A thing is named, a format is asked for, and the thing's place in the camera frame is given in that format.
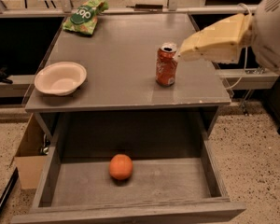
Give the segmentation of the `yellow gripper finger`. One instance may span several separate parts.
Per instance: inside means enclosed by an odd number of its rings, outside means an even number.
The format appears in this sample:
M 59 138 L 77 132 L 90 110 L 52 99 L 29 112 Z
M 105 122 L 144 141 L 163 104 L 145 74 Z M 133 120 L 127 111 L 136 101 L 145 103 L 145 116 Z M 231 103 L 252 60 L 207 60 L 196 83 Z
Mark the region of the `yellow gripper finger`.
M 251 15 L 242 13 L 217 21 L 186 38 L 178 57 L 185 62 L 238 63 L 242 48 L 250 45 L 251 21 Z

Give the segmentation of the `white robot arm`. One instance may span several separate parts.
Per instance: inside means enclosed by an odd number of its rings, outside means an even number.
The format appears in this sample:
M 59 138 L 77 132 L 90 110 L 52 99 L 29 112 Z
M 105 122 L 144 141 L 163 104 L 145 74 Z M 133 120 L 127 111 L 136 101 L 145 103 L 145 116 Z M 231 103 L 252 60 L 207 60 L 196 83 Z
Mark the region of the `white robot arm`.
M 250 47 L 261 66 L 280 76 L 280 0 L 262 0 L 253 13 L 239 13 L 217 21 L 186 38 L 178 57 L 236 63 Z

